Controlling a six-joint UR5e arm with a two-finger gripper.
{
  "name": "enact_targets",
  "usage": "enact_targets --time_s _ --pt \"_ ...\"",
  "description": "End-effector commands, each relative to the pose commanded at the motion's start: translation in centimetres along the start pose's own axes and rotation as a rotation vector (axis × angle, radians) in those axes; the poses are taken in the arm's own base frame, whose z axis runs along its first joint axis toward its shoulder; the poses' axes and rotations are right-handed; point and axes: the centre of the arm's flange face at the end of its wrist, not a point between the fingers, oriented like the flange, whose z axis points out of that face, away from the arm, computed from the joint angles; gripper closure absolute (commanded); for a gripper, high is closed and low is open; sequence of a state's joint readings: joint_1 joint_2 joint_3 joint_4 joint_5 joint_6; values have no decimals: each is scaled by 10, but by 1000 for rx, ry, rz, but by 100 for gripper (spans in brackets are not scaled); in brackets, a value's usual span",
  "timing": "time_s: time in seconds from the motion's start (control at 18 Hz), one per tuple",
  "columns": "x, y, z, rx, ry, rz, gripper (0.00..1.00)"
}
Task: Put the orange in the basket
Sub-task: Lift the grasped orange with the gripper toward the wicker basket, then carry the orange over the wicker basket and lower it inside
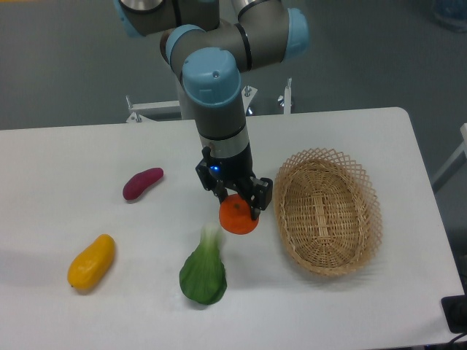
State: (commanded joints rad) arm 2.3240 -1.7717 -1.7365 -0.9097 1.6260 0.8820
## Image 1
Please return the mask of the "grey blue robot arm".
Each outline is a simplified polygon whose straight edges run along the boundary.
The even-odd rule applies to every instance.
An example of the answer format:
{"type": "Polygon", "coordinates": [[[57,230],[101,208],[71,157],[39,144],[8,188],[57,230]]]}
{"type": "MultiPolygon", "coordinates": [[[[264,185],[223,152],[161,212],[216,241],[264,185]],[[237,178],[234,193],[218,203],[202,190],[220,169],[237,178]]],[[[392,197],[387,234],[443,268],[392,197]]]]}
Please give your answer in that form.
{"type": "Polygon", "coordinates": [[[161,52],[181,87],[182,115],[195,121],[203,158],[196,172],[224,201],[234,191],[252,219],[271,202],[273,182],[258,178],[242,100],[242,73],[294,58],[309,46],[309,25],[281,1],[234,1],[237,22],[218,1],[116,1],[130,36],[167,33],[161,52]]]}

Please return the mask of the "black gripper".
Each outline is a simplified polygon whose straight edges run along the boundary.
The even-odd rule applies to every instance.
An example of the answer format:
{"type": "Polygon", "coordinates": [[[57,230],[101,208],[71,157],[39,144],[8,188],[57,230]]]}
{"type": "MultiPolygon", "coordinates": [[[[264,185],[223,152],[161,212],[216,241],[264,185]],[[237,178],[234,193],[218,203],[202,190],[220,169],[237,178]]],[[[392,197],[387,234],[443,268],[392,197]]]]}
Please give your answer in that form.
{"type": "Polygon", "coordinates": [[[251,219],[257,220],[271,203],[272,180],[266,177],[258,179],[254,174],[250,145],[233,157],[214,157],[208,146],[203,147],[201,154],[196,173],[202,187],[212,191],[220,203],[228,197],[227,189],[246,197],[251,219]]]}

